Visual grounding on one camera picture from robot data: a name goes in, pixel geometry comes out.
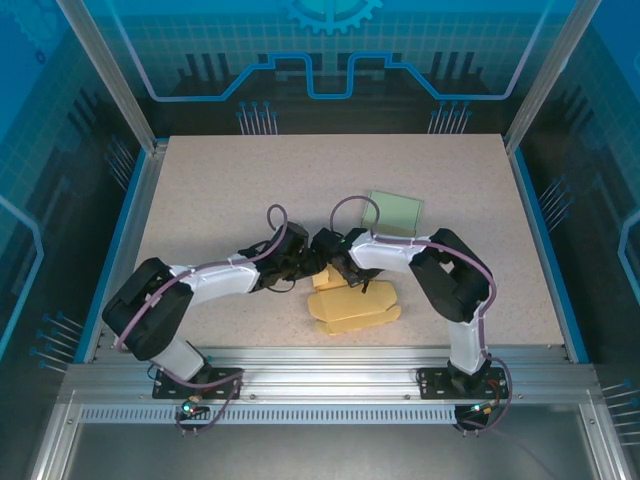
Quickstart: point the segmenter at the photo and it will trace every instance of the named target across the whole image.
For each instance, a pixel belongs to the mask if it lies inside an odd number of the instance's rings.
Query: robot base
[[[221,380],[224,377],[228,377],[239,372],[242,372],[241,368],[211,368],[210,372],[208,372],[209,378],[206,380],[206,382],[203,381],[201,383]],[[227,382],[211,390],[199,391],[194,388],[185,387],[174,382],[164,373],[158,370],[158,372],[156,373],[156,381],[151,396],[159,400],[184,400],[185,398],[198,393],[202,396],[203,400],[226,400],[227,398],[229,398],[229,394],[231,393],[232,388],[233,382]],[[237,400],[238,398],[240,398],[241,389],[242,386],[240,386],[233,397],[231,397],[232,400]]]
[[[500,398],[506,399],[509,388],[501,368],[487,368],[478,379],[477,386],[465,393],[453,384],[448,368],[421,368],[416,373],[422,400],[493,400],[496,391],[490,384],[491,380],[499,386]]]

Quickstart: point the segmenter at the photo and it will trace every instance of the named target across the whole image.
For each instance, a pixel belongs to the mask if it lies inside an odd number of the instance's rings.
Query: beige table surface
[[[381,190],[424,201],[418,233],[456,232],[489,266],[498,298],[488,344],[563,343],[513,174],[499,135],[172,137],[138,263],[223,259],[271,237],[265,212],[280,203],[315,234],[342,198]],[[362,202],[336,227],[359,226]],[[385,272],[400,319],[329,337],[307,309],[311,280],[286,294],[260,291],[198,305],[179,332],[197,346],[447,345],[446,321],[410,275]]]

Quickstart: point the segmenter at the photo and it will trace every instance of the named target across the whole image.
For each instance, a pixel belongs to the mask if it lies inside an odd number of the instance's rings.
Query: yellow block
[[[387,311],[398,299],[389,282],[369,283],[367,293],[362,287],[349,286],[323,290],[309,296],[309,311],[324,322],[335,322],[364,315],[376,315]]]
[[[312,276],[311,281],[313,282],[313,288],[318,292],[347,285],[344,277],[331,265],[317,275]]]
[[[381,312],[373,315],[345,318],[343,320],[336,320],[331,323],[318,320],[316,322],[316,328],[327,335],[337,335],[340,333],[353,332],[356,330],[362,330],[363,328],[367,327],[375,327],[377,325],[394,322],[400,317],[401,312],[402,309],[400,308],[400,306],[396,305],[386,312]]]

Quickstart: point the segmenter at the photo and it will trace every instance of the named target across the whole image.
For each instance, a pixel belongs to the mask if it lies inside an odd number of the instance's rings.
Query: blue tape edge
[[[138,184],[140,182],[142,168],[144,167],[144,164],[146,162],[146,157],[146,152],[144,151],[144,149],[141,149],[140,154],[138,155],[138,160],[136,161],[136,167],[134,168],[133,175],[131,176],[131,181],[129,182],[127,194],[124,197],[124,202],[122,203],[122,208],[120,209],[120,215],[118,216],[116,228],[113,232],[113,236],[111,237],[111,243],[109,244],[107,257],[104,260],[104,266],[102,267],[102,272],[100,273],[100,278],[98,279],[98,285],[96,286],[96,293],[93,295],[91,307],[89,308],[89,314],[87,315],[87,321],[85,323],[84,330],[82,331],[80,343],[78,344],[78,349],[76,350],[76,354],[73,359],[74,363],[83,363],[84,356],[89,349],[89,343],[91,342],[93,329],[100,319],[100,304],[102,303],[102,298],[104,297],[104,293],[107,289],[107,281],[109,280],[111,271],[113,270],[113,262],[116,257],[116,252],[118,251],[120,241],[122,240],[122,235],[124,234],[124,226],[127,223],[129,214],[131,213],[133,197],[136,193],[136,190],[138,189]]]
[[[536,197],[533,182],[531,182],[529,170],[525,164],[524,156],[522,155],[520,147],[516,149],[515,157],[518,169],[520,170],[520,175],[522,176],[522,184],[525,193],[527,194],[529,203],[531,204],[531,212],[533,213],[533,218],[538,226],[538,231],[540,232],[542,249],[544,250],[544,255],[547,257],[547,261],[549,262],[551,276],[556,284],[556,291],[558,293],[558,298],[560,299],[560,306],[564,312],[567,328],[569,329],[570,338],[565,339],[565,341],[570,341],[573,344],[578,363],[589,363],[589,356],[587,355],[587,350],[584,346],[584,342],[582,341],[580,327],[578,327],[578,321],[576,320],[576,315],[573,311],[573,307],[571,306],[571,300],[569,300],[569,293],[567,292],[567,287],[564,283],[564,279],[562,278],[562,273],[560,272],[560,265],[558,265],[558,259],[556,258],[556,254],[553,250],[553,245],[551,244],[551,237],[549,236],[549,231],[544,223],[542,211],[538,204],[538,197]]]

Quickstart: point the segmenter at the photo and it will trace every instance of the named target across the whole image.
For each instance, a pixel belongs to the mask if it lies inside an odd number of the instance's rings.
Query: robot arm
[[[116,335],[123,335],[151,295],[182,274],[193,272],[162,294],[124,343],[138,360],[149,360],[182,381],[207,383],[210,365],[193,346],[176,335],[187,309],[225,295],[269,288],[280,279],[293,281],[315,275],[326,268],[326,263],[309,250],[307,232],[291,222],[287,223],[277,248],[257,260],[261,252],[275,244],[282,228],[271,240],[240,250],[226,262],[216,262],[209,268],[169,266],[158,258],[144,261],[106,305],[103,320]]]
[[[264,252],[273,239],[263,242]],[[151,360],[176,377],[190,383],[206,383],[210,366],[200,353],[176,335],[186,310],[224,295],[244,294],[268,288],[278,280],[297,280],[333,265],[349,285],[364,284],[382,270],[412,273],[433,307],[448,320],[451,336],[449,370],[458,378],[461,392],[471,391],[488,369],[478,328],[478,311],[489,296],[484,276],[460,258],[427,248],[431,241],[480,260],[450,230],[440,229],[433,237],[374,238],[362,228],[346,236],[323,228],[308,246],[307,232],[294,223],[277,249],[266,258],[251,262],[258,245],[241,250],[217,266],[195,272],[190,266],[167,266],[157,258],[145,261],[129,278],[103,311],[103,319],[121,335],[133,316],[158,288],[180,274],[192,271],[169,288],[141,318],[125,339],[139,360]]]
[[[489,297],[484,275],[458,256],[427,248],[432,243],[455,250],[488,269],[451,230],[440,229],[433,237],[407,239],[374,237],[365,229],[353,229],[342,238],[321,230],[312,249],[329,252],[331,263],[351,286],[368,282],[381,270],[413,274],[435,310],[447,319],[451,337],[449,370],[458,377],[461,390],[474,387],[490,362],[482,351],[479,311]]]

